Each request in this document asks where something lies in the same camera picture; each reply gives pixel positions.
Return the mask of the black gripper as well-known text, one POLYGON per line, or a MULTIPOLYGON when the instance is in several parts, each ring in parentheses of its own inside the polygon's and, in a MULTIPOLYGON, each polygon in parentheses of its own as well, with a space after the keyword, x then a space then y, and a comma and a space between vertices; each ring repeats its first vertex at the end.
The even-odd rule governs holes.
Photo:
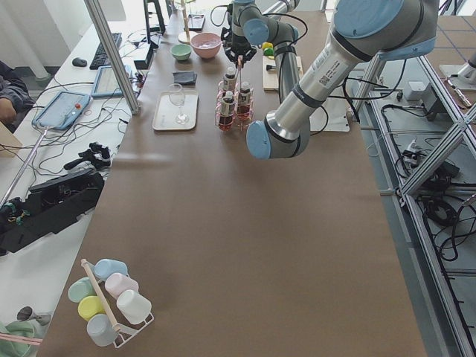
POLYGON ((244 36, 236 35, 230 28, 223 28, 220 36, 225 55, 232 63, 239 62, 239 58, 248 62, 257 52, 244 36))

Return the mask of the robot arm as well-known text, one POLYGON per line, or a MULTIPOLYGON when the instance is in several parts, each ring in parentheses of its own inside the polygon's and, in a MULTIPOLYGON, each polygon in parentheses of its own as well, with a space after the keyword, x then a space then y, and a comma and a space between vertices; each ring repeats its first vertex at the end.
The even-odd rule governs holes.
POLYGON ((374 56, 406 60, 433 50, 438 7, 438 1, 338 1, 324 49, 299 75, 298 31, 262 13, 254 1, 231 2, 230 27, 222 32, 227 57, 237 62, 270 42, 280 76, 280 105, 248 127, 248 151, 258 159, 300 155, 309 142, 310 116, 359 63, 374 56))

